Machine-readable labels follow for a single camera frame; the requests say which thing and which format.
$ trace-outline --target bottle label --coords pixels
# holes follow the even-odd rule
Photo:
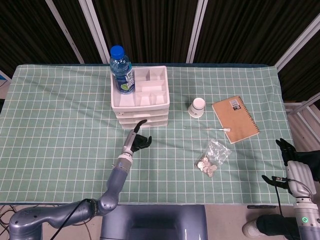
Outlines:
[[[135,80],[132,69],[125,76],[116,76],[112,73],[118,84],[118,90],[121,93],[131,93],[135,88]]]

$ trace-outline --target white paper cup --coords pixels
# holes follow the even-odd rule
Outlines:
[[[201,97],[197,97],[193,100],[188,108],[188,113],[193,118],[200,118],[205,111],[206,102]]]

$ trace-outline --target green light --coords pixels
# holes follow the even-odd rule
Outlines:
[[[308,218],[304,216],[304,217],[302,218],[302,222],[304,222],[304,223],[306,224],[306,223],[308,222]]]

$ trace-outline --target blue bottle cap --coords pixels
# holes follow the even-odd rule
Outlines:
[[[125,50],[122,46],[120,45],[115,45],[111,48],[110,50],[111,57],[115,60],[122,59],[125,55]]]

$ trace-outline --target white plastic drawer organizer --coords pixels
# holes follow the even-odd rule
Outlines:
[[[169,114],[169,86],[165,66],[134,67],[135,91],[121,94],[111,74],[111,106],[123,129],[133,129],[147,119],[142,128],[166,126]]]

